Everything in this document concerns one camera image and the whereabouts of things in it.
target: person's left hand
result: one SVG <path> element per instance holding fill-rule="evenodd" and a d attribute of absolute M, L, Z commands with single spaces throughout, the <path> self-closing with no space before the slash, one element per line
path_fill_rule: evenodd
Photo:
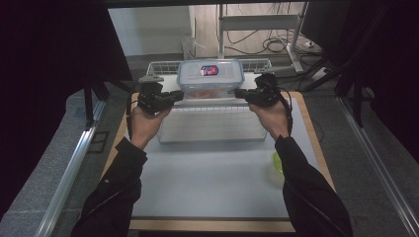
<path fill-rule="evenodd" d="M 157 134 L 160 124 L 171 109 L 162 111 L 156 116 L 151 116 L 140 107 L 135 107 L 131 112 L 131 143 L 143 150 L 148 142 Z"/>

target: wrist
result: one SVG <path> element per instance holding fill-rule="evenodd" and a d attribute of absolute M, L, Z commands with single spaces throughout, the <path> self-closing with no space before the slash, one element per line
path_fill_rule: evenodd
<path fill-rule="evenodd" d="M 148 144 L 148 139 L 144 137 L 133 136 L 130 142 L 132 145 L 136 146 L 137 148 L 144 150 L 145 146 L 147 146 Z"/>
<path fill-rule="evenodd" d="M 272 130 L 270 132 L 272 138 L 274 138 L 275 141 L 278 140 L 278 138 L 281 136 L 283 138 L 289 137 L 290 134 L 288 133 L 288 130 L 286 128 L 279 128 L 276 130 Z"/>

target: plastic container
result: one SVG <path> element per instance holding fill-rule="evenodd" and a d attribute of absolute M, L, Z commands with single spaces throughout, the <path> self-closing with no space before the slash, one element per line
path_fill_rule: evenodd
<path fill-rule="evenodd" d="M 191 60 L 179 65 L 177 83 L 185 99 L 231 98 L 243 82 L 243 67 L 237 59 Z"/>
<path fill-rule="evenodd" d="M 264 140 L 267 131 L 258 117 L 242 106 L 173 108 L 162 122 L 161 143 Z"/>

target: wall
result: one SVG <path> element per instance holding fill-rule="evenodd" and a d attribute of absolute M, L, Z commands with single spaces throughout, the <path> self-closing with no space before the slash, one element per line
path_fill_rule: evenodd
<path fill-rule="evenodd" d="M 189 6 L 110 9 L 125 56 L 182 53 L 193 25 Z"/>

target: metal rail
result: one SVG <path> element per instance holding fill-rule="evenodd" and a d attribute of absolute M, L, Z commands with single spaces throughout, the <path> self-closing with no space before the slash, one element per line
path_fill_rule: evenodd
<path fill-rule="evenodd" d="M 398 189 L 396 183 L 391 178 L 391 175 L 388 173 L 385 165 L 382 163 L 379 155 L 377 154 L 373 144 L 371 143 L 370 139 L 368 138 L 366 132 L 363 128 L 359 127 L 357 122 L 352 117 L 352 109 L 349 105 L 347 99 L 338 98 L 337 99 L 341 108 L 348 120 L 351 128 L 354 130 L 355 135 L 359 139 L 364 151 L 369 158 L 373 169 L 375 170 L 378 179 L 381 181 L 382 186 L 384 187 L 385 192 L 387 193 L 388 197 L 390 198 L 392 204 L 394 205 L 395 210 L 397 211 L 398 215 L 400 216 L 401 221 L 403 222 L 404 226 L 407 229 L 407 232 L 412 237 L 419 236 L 419 223 L 418 218 L 416 217 L 415 213 L 413 212 L 411 206 L 404 198 L 401 191 Z"/>
<path fill-rule="evenodd" d="M 77 176 L 78 170 L 83 162 L 84 156 L 87 152 L 87 148 L 95 134 L 97 121 L 99 120 L 103 108 L 106 102 L 99 101 L 96 104 L 94 110 L 94 123 L 92 127 L 83 131 L 80 140 L 74 150 L 73 155 L 71 156 L 70 162 L 65 169 L 64 175 L 59 182 L 58 187 L 55 190 L 55 193 L 49 203 L 49 206 L 42 218 L 41 224 L 38 227 L 37 233 L 35 236 L 46 237 L 52 234 L 53 228 L 55 227 L 56 221 L 58 220 L 59 214 L 64 207 L 64 204 L 67 200 L 68 194 L 71 191 L 74 180 Z"/>

